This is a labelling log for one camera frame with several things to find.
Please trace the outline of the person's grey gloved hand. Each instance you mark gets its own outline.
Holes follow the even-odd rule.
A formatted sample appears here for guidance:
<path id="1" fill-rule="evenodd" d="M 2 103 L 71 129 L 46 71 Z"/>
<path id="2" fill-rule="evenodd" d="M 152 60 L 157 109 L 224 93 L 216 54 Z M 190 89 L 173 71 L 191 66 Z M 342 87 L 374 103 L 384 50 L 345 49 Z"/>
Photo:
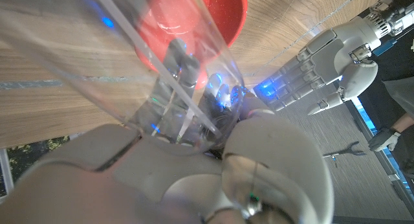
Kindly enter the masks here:
<path id="1" fill-rule="evenodd" d="M 381 151 L 387 148 L 389 151 L 393 151 L 400 136 L 401 133 L 396 130 L 382 128 L 372 139 L 368 141 L 369 149 L 371 151 Z"/>

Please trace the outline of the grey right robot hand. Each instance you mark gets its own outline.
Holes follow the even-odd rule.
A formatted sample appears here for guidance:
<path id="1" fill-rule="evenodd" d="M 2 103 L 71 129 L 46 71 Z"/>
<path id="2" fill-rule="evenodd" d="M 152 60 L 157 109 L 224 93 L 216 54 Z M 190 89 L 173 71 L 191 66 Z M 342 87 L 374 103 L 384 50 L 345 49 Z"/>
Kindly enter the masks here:
<path id="1" fill-rule="evenodd" d="M 319 149 L 247 98 L 222 159 L 175 155 L 116 125 L 42 158 L 1 205 L 2 223 L 330 223 Z"/>

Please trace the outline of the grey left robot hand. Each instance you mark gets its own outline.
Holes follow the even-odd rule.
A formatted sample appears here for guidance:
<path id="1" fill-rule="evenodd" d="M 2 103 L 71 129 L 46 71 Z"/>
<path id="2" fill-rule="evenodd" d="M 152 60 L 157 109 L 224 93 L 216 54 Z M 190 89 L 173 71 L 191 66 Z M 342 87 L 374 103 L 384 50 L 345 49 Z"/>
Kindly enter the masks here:
<path id="1" fill-rule="evenodd" d="M 278 71 L 254 87 L 255 94 L 275 111 L 298 101 L 336 80 L 338 89 L 312 104 L 309 115 L 325 111 L 359 96 L 378 72 L 370 60 L 372 50 L 389 33 L 385 23 L 370 17 L 355 17 L 328 28 L 312 38 Z"/>

